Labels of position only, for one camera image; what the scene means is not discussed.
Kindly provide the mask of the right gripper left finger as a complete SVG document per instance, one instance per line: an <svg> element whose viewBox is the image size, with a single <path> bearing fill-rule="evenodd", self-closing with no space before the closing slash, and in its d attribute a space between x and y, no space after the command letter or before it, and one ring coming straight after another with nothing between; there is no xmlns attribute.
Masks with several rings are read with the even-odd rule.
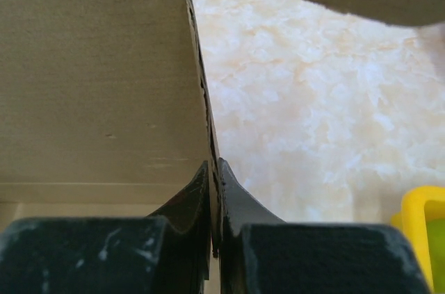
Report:
<svg viewBox="0 0 445 294"><path fill-rule="evenodd" d="M145 217L33 217L1 233L2 293L202 293L209 168Z"/></svg>

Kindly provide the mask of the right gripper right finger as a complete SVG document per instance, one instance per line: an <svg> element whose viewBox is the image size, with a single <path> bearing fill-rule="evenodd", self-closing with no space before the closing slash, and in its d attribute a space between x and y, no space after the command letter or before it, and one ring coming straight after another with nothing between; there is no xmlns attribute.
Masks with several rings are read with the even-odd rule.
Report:
<svg viewBox="0 0 445 294"><path fill-rule="evenodd" d="M223 293L428 293L414 252L382 224L289 223L218 161Z"/></svg>

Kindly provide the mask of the brown cardboard box sheet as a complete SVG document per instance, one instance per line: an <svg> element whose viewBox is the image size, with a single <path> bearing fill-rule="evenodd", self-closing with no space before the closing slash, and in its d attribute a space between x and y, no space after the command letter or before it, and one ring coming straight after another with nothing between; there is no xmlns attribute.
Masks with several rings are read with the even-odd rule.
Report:
<svg viewBox="0 0 445 294"><path fill-rule="evenodd" d="M306 0L389 28L444 0ZM1 226L144 216L209 158L196 0L1 0Z"/></svg>

